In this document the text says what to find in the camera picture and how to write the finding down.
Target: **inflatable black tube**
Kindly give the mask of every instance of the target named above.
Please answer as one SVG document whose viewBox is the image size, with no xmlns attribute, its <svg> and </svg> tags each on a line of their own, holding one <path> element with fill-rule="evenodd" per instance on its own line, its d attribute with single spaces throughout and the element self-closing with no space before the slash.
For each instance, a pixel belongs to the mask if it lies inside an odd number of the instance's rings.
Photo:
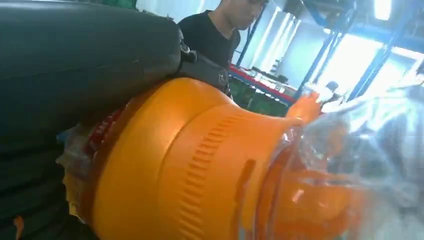
<svg viewBox="0 0 424 240">
<path fill-rule="evenodd" d="M 78 2 L 0 0 L 0 239 L 94 240 L 69 216 L 56 134 L 174 74 L 175 23 Z"/>
<path fill-rule="evenodd" d="M 178 70 L 178 26 L 104 5 L 0 1 L 0 138 L 57 133 Z"/>
</svg>

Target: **white wall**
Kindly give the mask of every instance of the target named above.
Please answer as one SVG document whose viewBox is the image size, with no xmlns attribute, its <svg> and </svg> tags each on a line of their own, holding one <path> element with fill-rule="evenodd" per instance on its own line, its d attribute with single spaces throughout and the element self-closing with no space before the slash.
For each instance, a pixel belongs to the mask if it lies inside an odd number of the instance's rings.
<svg viewBox="0 0 424 240">
<path fill-rule="evenodd" d="M 318 55 L 328 35 L 323 28 L 302 21 L 277 70 L 288 78 L 288 84 L 298 88 Z"/>
</svg>

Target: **man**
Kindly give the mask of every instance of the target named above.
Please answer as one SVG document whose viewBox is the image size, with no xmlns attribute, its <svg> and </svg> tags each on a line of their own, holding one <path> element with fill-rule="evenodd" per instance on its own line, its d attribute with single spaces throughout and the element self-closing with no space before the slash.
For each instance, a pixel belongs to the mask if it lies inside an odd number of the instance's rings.
<svg viewBox="0 0 424 240">
<path fill-rule="evenodd" d="M 215 11 L 183 19 L 178 25 L 184 43 L 212 62 L 228 69 L 240 43 L 239 30 L 246 30 L 268 0 L 221 0 Z"/>
</svg>

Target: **clear plastic bag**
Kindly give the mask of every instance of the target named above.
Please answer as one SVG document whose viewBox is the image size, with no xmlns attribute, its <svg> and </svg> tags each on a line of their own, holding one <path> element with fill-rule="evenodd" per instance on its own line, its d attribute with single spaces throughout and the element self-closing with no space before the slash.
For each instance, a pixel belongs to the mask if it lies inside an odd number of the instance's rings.
<svg viewBox="0 0 424 240">
<path fill-rule="evenodd" d="M 98 149 L 123 110 L 114 111 L 95 126 L 80 124 L 68 131 L 64 153 L 57 159 L 68 174 L 81 180 L 89 177 Z"/>
<path fill-rule="evenodd" d="M 302 239 L 424 239 L 423 87 L 355 100 L 299 134 L 280 181 L 282 211 L 275 216 L 286 233 Z M 303 230 L 295 231 L 293 224 L 300 223 Z"/>
</svg>

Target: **orange plastic container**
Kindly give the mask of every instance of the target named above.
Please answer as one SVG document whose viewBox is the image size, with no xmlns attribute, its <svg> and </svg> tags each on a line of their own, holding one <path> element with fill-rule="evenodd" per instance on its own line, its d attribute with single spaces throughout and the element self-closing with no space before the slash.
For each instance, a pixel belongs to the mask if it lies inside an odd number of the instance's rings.
<svg viewBox="0 0 424 240">
<path fill-rule="evenodd" d="M 171 80 L 134 99 L 112 128 L 79 214 L 102 240 L 330 239 L 347 229 L 340 219 L 353 193 L 296 182 L 337 178 L 307 171 L 293 154 L 288 143 L 303 124 L 243 110 L 200 81 Z M 299 191 L 306 197 L 295 201 Z"/>
</svg>

